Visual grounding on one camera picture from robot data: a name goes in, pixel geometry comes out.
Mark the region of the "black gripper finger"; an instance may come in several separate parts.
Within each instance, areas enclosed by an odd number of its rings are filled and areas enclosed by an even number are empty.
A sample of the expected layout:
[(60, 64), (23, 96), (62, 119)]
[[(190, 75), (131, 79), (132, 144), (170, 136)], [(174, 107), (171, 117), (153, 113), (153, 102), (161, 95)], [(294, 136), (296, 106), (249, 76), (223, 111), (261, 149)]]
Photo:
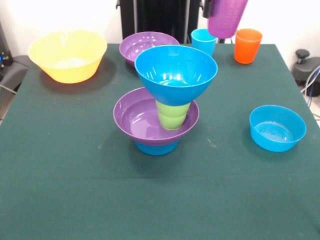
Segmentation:
[(211, 17), (213, 11), (213, 0), (204, 0), (203, 3), (203, 17), (208, 19)]

